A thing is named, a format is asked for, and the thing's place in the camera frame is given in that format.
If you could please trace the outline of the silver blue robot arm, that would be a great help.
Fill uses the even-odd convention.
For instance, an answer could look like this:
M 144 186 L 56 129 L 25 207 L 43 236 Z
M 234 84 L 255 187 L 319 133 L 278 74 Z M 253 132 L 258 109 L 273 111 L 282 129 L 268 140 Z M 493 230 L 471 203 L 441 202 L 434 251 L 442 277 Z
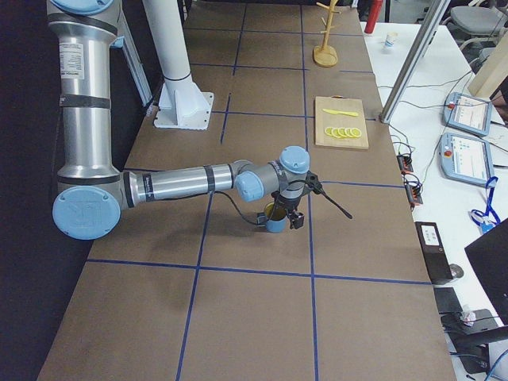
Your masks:
M 49 28 L 60 50 L 65 163 L 52 206 L 56 226 L 69 237 L 94 240 L 119 222 L 122 210 L 142 202 L 177 200 L 234 189 L 246 202 L 272 196 L 271 210 L 257 219 L 268 231 L 302 227 L 298 211 L 310 190 L 310 157 L 299 146 L 257 166 L 231 164 L 135 174 L 119 171 L 111 153 L 110 49 L 117 40 L 131 47 L 119 1 L 50 1 Z

